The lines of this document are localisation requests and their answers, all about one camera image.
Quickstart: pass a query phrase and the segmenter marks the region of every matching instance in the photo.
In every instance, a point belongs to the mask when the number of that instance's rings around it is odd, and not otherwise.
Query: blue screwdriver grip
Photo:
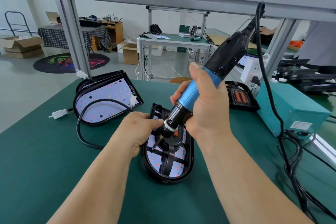
[[[215,73],[211,72],[206,67],[203,67],[203,70],[205,70],[208,73],[208,75],[212,79],[212,82],[213,82],[213,84],[215,85],[216,88],[223,81],[222,78],[217,76]],[[193,112],[194,104],[195,104],[199,95],[200,95],[200,93],[197,89],[196,82],[194,80],[192,80],[189,83],[189,85],[187,86],[187,88],[185,89],[185,91],[182,93],[182,95],[181,95],[181,97],[179,98],[178,101],[180,102],[180,104],[183,107],[185,107],[189,111]]]

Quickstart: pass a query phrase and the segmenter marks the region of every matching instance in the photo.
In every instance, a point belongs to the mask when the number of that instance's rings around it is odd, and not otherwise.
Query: teal metal box
[[[309,136],[329,117],[330,112],[296,88],[286,83],[270,83],[276,110],[285,130],[293,130],[301,139]],[[265,82],[257,95],[258,114],[274,136],[280,134],[280,122],[274,115]]]

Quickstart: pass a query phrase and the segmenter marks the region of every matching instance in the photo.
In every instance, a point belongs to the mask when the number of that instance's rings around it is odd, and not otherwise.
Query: white label
[[[311,125],[313,125],[313,123],[303,122],[303,121],[294,121],[293,124],[291,125],[291,128],[307,130],[308,128],[310,128]]]

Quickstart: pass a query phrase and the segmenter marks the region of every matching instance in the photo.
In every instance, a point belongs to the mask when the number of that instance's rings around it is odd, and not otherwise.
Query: colorful round rug
[[[91,70],[105,66],[110,58],[98,53],[89,54],[89,64]],[[70,53],[56,54],[36,61],[33,67],[43,73],[65,74],[75,73],[75,67]]]

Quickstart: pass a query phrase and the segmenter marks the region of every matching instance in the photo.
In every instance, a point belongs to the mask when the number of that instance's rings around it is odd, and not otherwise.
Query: electric screwdriver
[[[265,4],[263,3],[260,17],[263,16],[264,9]],[[253,18],[244,30],[234,33],[230,38],[225,40],[203,67],[211,77],[216,88],[246,54],[255,27],[256,20]],[[155,149],[162,139],[171,137],[179,129],[179,126],[184,125],[193,115],[194,104],[199,95],[196,82],[192,80],[176,102],[176,105],[171,109],[168,118],[160,127],[159,138],[154,144],[153,149]]]

